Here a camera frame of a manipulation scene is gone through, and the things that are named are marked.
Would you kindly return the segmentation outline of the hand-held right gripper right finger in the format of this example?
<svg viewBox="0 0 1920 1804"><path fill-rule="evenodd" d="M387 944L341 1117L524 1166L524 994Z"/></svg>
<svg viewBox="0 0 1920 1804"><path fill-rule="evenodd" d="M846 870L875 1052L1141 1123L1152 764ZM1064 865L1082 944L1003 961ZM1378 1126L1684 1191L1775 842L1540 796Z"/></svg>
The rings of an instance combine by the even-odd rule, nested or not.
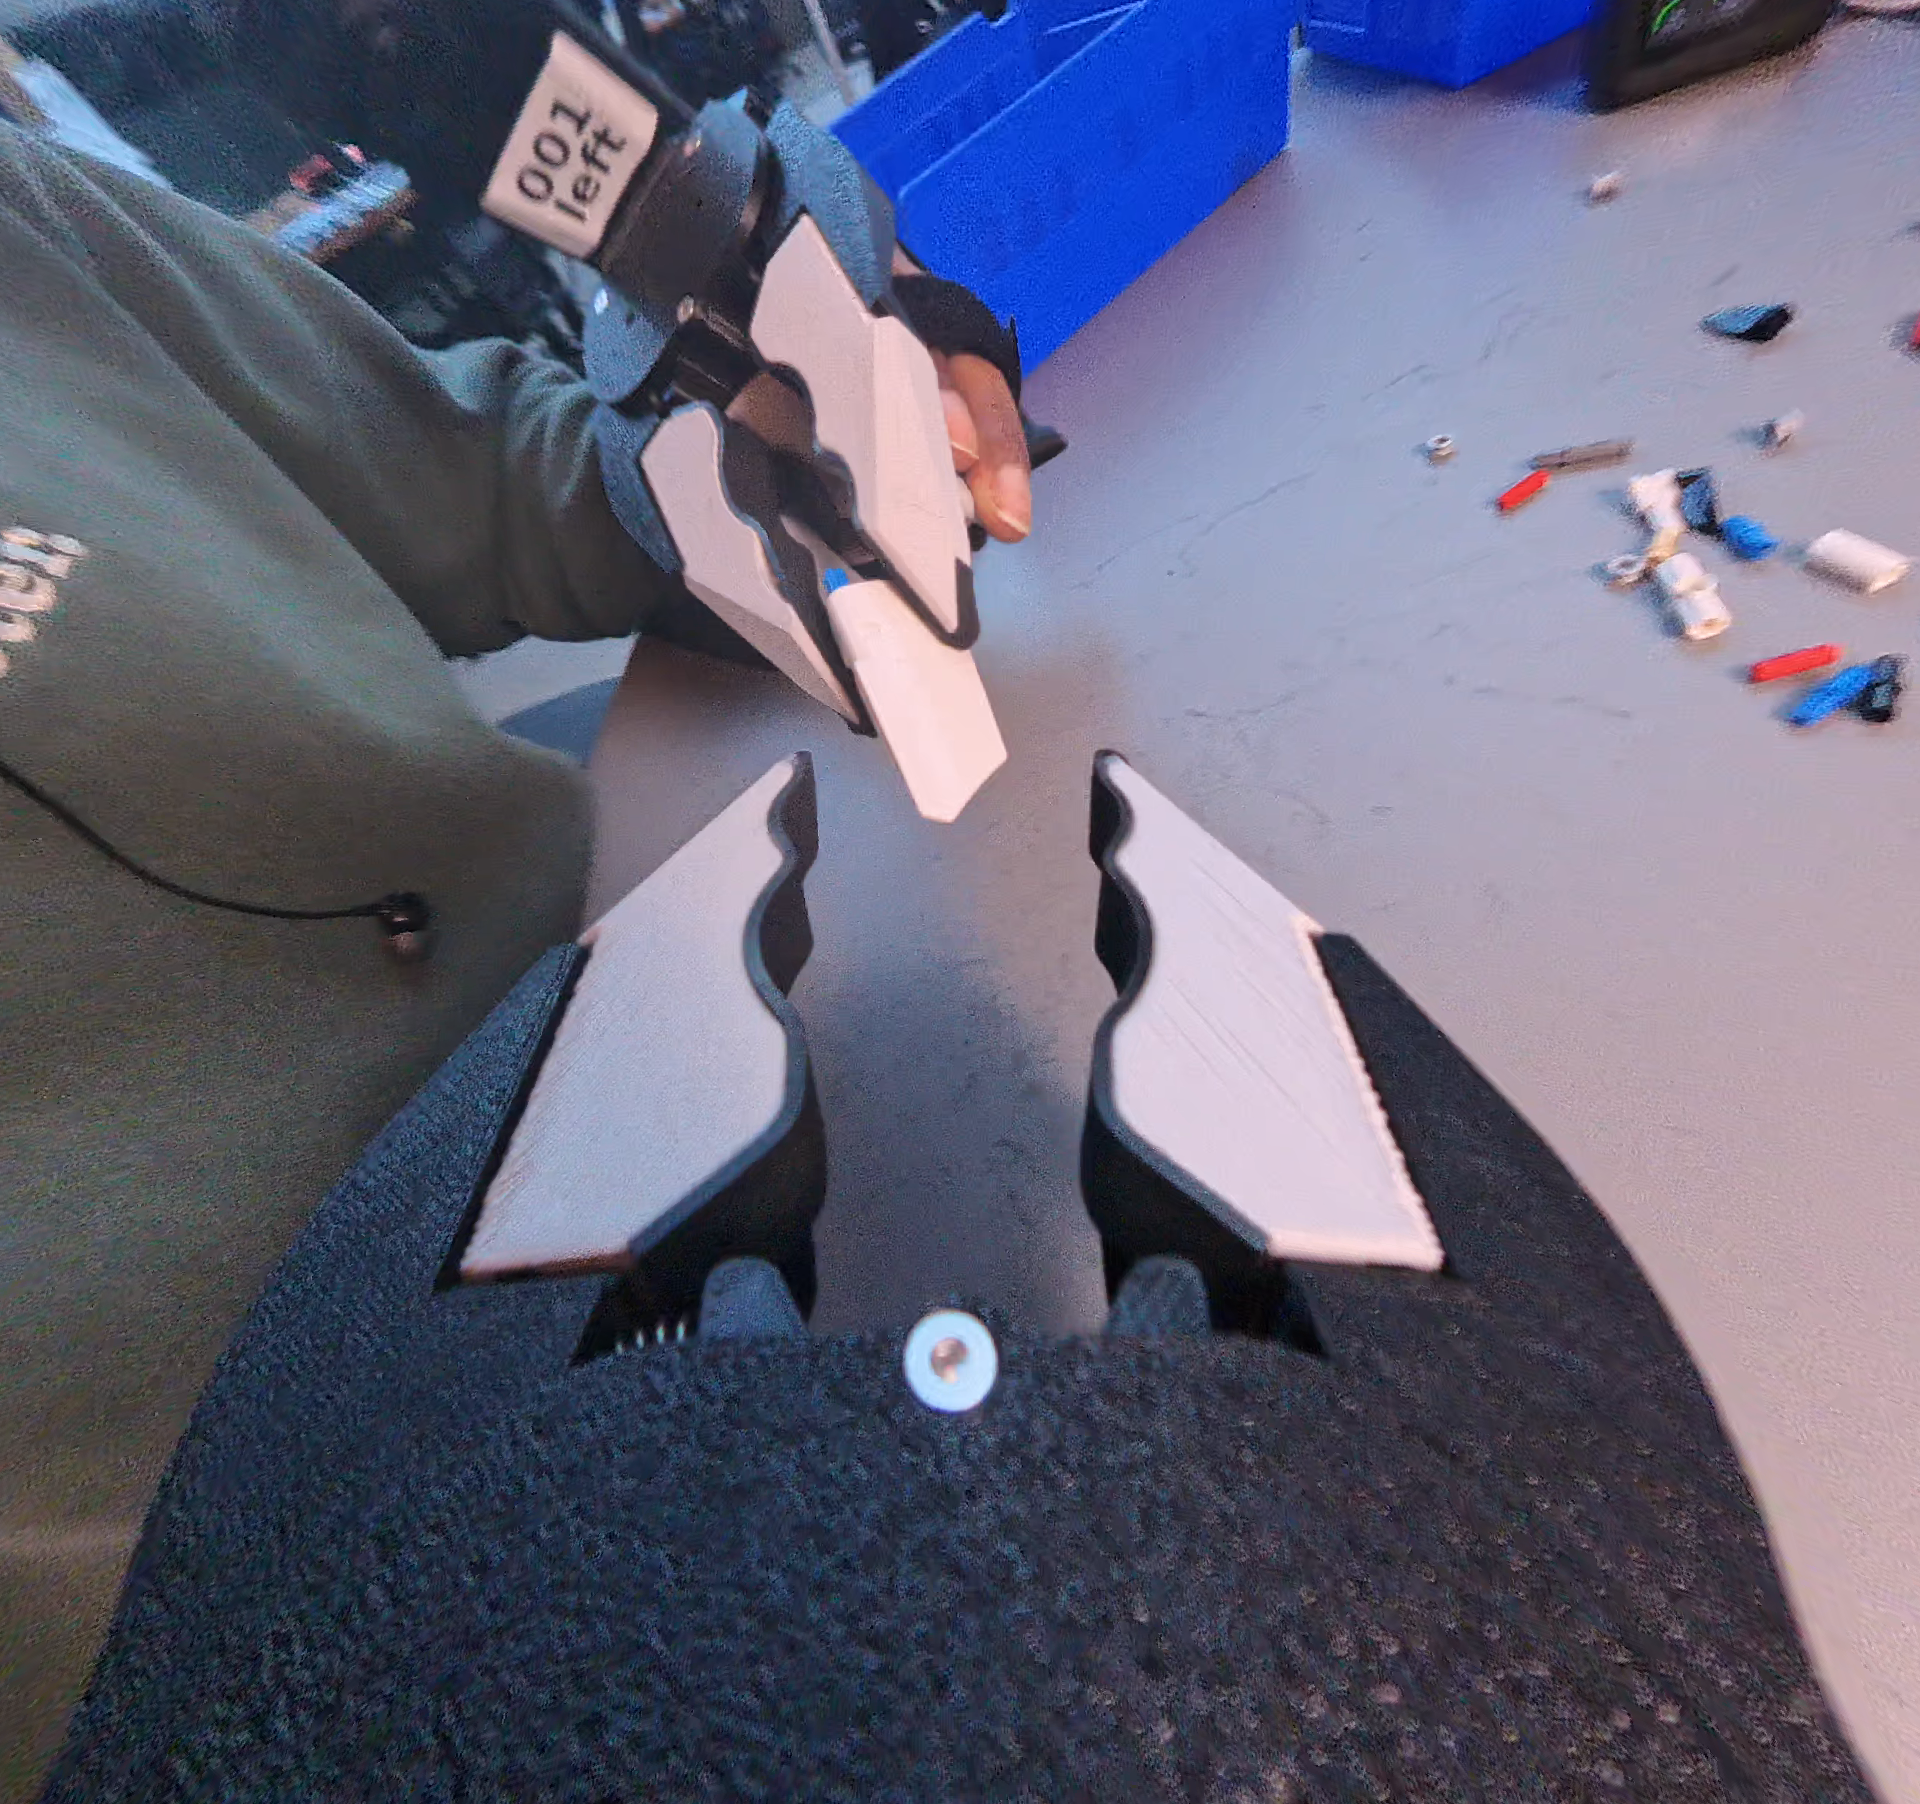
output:
<svg viewBox="0 0 1920 1804"><path fill-rule="evenodd" d="M1093 758L1095 956L1082 1191L1110 1267L1440 1269L1441 1240L1305 910L1156 789Z"/></svg>

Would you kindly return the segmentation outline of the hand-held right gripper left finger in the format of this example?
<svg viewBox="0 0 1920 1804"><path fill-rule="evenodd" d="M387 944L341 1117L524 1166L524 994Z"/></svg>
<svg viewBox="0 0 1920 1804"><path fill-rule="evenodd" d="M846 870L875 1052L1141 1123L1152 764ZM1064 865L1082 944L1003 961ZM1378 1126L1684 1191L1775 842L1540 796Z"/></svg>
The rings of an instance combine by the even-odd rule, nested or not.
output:
<svg viewBox="0 0 1920 1804"><path fill-rule="evenodd" d="M794 986L817 855L814 763L794 752L581 932L461 1281L700 1285L735 1257L814 1280L826 1137Z"/></svg>

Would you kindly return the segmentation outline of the long blue plastic bin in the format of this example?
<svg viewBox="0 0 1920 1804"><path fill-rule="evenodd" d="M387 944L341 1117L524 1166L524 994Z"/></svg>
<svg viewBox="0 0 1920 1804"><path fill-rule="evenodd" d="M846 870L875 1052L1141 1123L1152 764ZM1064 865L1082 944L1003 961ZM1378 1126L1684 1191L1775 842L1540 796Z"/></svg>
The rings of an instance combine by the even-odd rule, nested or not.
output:
<svg viewBox="0 0 1920 1804"><path fill-rule="evenodd" d="M1007 0L830 125L1037 366L1288 146L1298 0Z"/></svg>

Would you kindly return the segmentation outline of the white lego panel piece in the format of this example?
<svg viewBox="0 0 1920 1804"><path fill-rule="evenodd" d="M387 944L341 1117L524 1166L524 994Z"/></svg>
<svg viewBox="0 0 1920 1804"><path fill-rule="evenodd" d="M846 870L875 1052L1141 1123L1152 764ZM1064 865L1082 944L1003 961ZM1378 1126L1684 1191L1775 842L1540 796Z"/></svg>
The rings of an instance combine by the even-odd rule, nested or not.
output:
<svg viewBox="0 0 1920 1804"><path fill-rule="evenodd" d="M839 653L919 813L955 821L1005 763L970 651L948 645L880 577L825 596Z"/></svg>

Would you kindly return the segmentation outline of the scattered small lego pieces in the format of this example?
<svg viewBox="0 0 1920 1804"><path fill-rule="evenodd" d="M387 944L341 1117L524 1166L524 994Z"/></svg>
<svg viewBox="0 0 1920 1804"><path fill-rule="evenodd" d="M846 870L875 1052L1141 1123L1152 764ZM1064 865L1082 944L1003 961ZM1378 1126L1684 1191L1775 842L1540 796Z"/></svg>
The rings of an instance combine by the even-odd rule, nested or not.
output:
<svg viewBox="0 0 1920 1804"><path fill-rule="evenodd" d="M1420 454L1471 507L1522 623L1723 677L1791 732L1915 718L1915 232L1737 178L1612 172L1486 416Z"/></svg>

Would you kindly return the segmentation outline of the person's left hand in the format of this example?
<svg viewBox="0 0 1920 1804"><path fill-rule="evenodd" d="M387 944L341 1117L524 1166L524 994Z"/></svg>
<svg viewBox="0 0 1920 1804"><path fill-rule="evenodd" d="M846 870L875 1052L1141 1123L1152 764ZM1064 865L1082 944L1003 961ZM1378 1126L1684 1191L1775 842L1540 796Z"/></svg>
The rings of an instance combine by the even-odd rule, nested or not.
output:
<svg viewBox="0 0 1920 1804"><path fill-rule="evenodd" d="M1025 541L1032 524L1030 456L1020 405L997 368L965 350L932 350L952 465L974 521L997 541Z"/></svg>

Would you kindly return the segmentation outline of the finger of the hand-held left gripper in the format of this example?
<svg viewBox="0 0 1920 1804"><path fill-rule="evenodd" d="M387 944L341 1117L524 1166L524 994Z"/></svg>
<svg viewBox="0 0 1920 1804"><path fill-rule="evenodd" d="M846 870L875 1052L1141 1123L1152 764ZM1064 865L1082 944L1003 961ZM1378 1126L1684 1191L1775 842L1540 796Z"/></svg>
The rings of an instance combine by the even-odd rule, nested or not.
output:
<svg viewBox="0 0 1920 1804"><path fill-rule="evenodd" d="M851 732L870 732L820 567L783 520L767 445L717 406L683 403L644 445L640 474L686 590Z"/></svg>
<svg viewBox="0 0 1920 1804"><path fill-rule="evenodd" d="M875 310L811 214L772 251L750 322L763 370L800 397L800 440L767 445L735 424L735 507L756 526L767 590L742 592L752 645L825 645L813 565L781 524L794 472L838 500L846 530L950 645L972 645L972 548L936 374L921 339Z"/></svg>

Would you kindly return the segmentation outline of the person's left forearm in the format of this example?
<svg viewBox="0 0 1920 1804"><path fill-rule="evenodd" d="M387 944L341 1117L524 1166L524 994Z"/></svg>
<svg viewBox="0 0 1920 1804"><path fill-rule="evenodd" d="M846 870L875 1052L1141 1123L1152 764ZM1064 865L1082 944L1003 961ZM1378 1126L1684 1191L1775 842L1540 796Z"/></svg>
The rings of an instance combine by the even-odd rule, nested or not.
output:
<svg viewBox="0 0 1920 1804"><path fill-rule="evenodd" d="M358 366L352 540L447 656L710 628L614 518L581 376L505 339L424 350L389 328Z"/></svg>

